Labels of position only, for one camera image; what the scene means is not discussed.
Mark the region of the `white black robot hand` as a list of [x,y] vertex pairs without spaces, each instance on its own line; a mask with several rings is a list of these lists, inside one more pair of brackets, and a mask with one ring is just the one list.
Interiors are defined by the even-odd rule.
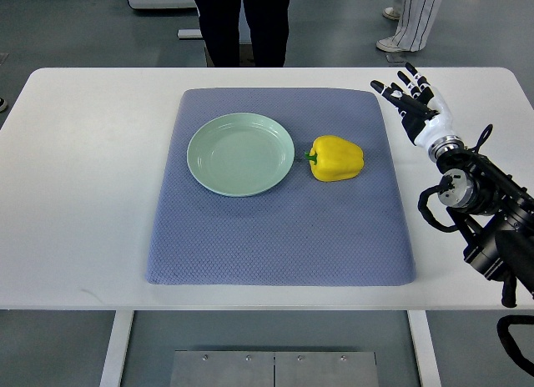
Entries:
[[452,115],[443,97],[426,77],[412,64],[406,63],[408,74],[398,71],[404,86],[380,81],[370,82],[371,87],[396,107],[408,139],[421,148],[428,149],[435,141],[452,136]]

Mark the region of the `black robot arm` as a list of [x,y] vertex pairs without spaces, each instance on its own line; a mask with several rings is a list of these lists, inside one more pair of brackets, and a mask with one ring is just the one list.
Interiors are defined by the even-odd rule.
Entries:
[[432,144],[441,181],[421,193],[418,210],[433,228],[461,234],[465,262],[501,282],[501,303],[514,308],[518,284],[533,290],[533,198],[479,149],[455,136]]

